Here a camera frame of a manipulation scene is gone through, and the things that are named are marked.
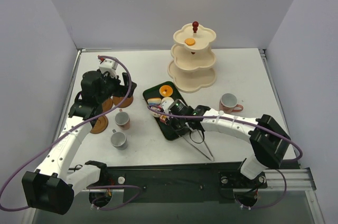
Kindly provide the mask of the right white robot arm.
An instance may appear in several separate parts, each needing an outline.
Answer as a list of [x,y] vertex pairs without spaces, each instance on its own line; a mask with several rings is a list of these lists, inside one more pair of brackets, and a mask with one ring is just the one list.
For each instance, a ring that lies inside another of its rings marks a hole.
[[195,109],[182,100],[165,101],[162,105],[165,123],[177,131],[199,131],[226,134],[249,143],[253,154],[246,157],[236,173],[240,186],[249,186],[265,169],[278,169],[287,152],[290,139],[287,133],[269,115],[245,118],[226,114],[208,106]]

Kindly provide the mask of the pink strawberry cake slice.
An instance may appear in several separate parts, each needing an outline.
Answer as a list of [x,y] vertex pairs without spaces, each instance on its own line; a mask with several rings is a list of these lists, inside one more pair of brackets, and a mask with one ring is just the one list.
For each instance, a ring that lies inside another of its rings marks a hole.
[[159,117],[159,120],[161,123],[165,124],[165,125],[170,125],[171,124],[171,118],[170,116],[167,115],[161,115]]

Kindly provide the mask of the metal tongs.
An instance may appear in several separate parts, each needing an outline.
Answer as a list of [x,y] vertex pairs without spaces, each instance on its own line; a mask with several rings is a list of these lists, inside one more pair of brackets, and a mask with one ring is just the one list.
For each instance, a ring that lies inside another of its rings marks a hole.
[[189,133],[183,135],[182,138],[210,162],[215,161],[214,155],[206,143],[204,132],[200,130],[191,130]]

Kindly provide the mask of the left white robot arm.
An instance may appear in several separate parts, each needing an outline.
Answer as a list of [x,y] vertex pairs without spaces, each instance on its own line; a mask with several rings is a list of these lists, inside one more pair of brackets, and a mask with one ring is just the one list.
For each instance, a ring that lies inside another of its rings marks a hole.
[[23,175],[22,185],[28,207],[63,215],[79,192],[91,185],[97,188],[108,185],[105,163],[87,161],[72,174],[68,174],[68,170],[84,138],[102,114],[102,104],[118,94],[128,98],[134,91],[136,85],[128,72],[123,73],[123,79],[122,85],[108,71],[83,74],[81,91],[70,108],[61,140],[48,148],[48,155],[34,172],[27,171]]

